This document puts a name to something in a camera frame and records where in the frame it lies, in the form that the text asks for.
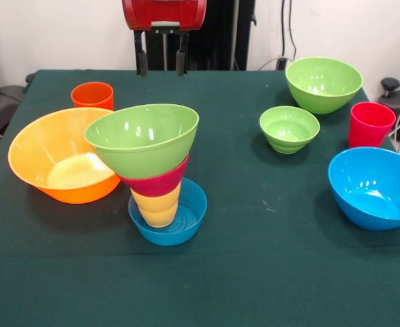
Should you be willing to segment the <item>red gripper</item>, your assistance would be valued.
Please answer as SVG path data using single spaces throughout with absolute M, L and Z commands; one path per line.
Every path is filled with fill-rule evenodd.
M 148 74 L 147 54 L 142 47 L 142 31 L 162 26 L 176 26 L 182 30 L 180 46 L 176 52 L 176 74 L 183 76 L 187 73 L 188 31 L 201 28 L 206 5 L 207 1 L 122 1 L 127 26 L 134 30 L 138 75 L 145 77 Z

